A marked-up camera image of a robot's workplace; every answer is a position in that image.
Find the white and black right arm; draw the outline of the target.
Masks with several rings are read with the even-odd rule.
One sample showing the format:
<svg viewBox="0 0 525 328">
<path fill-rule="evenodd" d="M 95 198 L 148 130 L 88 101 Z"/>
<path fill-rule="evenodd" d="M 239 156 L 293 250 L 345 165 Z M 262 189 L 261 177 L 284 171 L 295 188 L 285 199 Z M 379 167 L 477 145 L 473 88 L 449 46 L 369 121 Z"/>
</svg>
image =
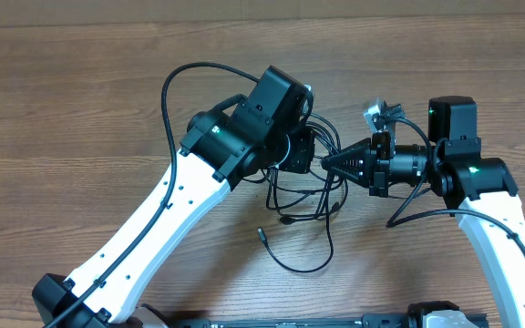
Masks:
<svg viewBox="0 0 525 328">
<path fill-rule="evenodd" d="M 444 208 L 406 217 L 395 212 L 387 227 L 454 217 L 478 256 L 503 326 L 525 327 L 525 219 L 519 188 L 502 159 L 482 158 L 472 97 L 434 97 L 427 112 L 428 128 L 413 127 L 423 145 L 398 145 L 396 124 L 413 124 L 403 109 L 381 100 L 367 105 L 364 117 L 372 137 L 324 158 L 322 167 L 380 198 L 396 184 L 418 191 L 428 183 Z"/>
</svg>

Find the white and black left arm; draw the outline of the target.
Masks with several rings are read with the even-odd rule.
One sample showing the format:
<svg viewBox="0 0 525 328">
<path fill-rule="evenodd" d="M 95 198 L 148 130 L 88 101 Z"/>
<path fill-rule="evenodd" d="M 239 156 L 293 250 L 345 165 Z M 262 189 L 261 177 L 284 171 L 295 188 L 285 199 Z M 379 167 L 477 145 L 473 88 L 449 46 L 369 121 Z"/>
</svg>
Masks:
<svg viewBox="0 0 525 328">
<path fill-rule="evenodd" d="M 48 273 L 32 297 L 46 327 L 164 327 L 139 304 L 150 280 L 191 228 L 243 178 L 279 167 L 314 105 L 308 85 L 268 67 L 237 94 L 189 122 L 159 184 L 116 234 L 68 276 Z"/>
</svg>

